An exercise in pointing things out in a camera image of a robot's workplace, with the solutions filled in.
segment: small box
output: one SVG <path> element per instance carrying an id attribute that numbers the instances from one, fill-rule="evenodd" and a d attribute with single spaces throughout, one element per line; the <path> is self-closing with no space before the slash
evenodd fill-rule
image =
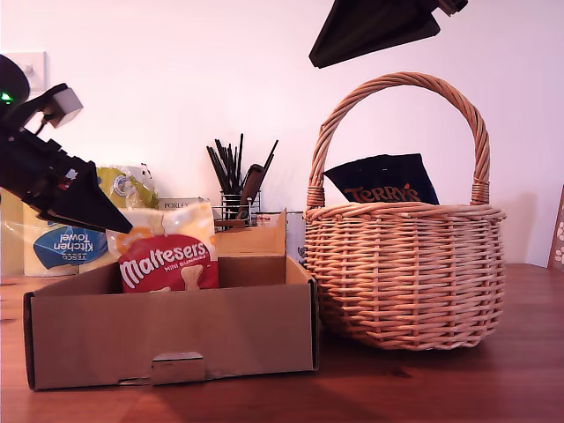
<path id="1" fill-rule="evenodd" d="M 220 289 L 121 293 L 112 263 L 26 293 L 30 388 L 317 370 L 315 282 L 283 222 L 217 235 Z"/>

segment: wicker basket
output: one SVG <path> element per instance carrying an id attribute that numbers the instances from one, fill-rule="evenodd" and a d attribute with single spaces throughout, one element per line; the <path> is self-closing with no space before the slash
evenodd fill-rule
<path id="1" fill-rule="evenodd" d="M 330 141 L 351 108 L 372 93 L 415 85 L 458 108 L 476 142 L 471 205 L 372 203 L 325 207 Z M 489 141 L 479 111 L 447 82 L 401 72 L 350 93 L 322 125 L 309 176 L 308 269 L 332 330 L 387 349 L 475 346 L 501 314 L 505 269 L 500 222 L 489 204 Z"/>

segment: wooden table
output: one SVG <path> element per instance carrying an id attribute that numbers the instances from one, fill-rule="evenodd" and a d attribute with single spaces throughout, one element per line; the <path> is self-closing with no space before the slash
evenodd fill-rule
<path id="1" fill-rule="evenodd" d="M 3 279 L 2 422 L 564 421 L 564 273 L 508 267 L 506 310 L 472 349 L 381 351 L 324 335 L 319 372 L 32 392 L 21 297 Z"/>

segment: basket rim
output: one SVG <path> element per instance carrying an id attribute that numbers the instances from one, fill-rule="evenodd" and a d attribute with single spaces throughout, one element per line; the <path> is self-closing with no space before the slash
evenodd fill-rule
<path id="1" fill-rule="evenodd" d="M 307 222 L 322 219 L 342 220 L 347 218 L 462 218 L 468 220 L 504 220 L 507 215 L 490 204 L 428 204 L 420 202 L 401 203 L 346 203 L 309 209 L 304 212 Z"/>

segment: wall socket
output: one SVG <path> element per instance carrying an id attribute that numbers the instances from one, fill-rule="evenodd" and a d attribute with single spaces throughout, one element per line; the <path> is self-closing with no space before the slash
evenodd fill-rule
<path id="1" fill-rule="evenodd" d="M 32 93 L 47 89 L 47 54 L 44 51 L 5 51 L 2 54 L 26 74 Z"/>

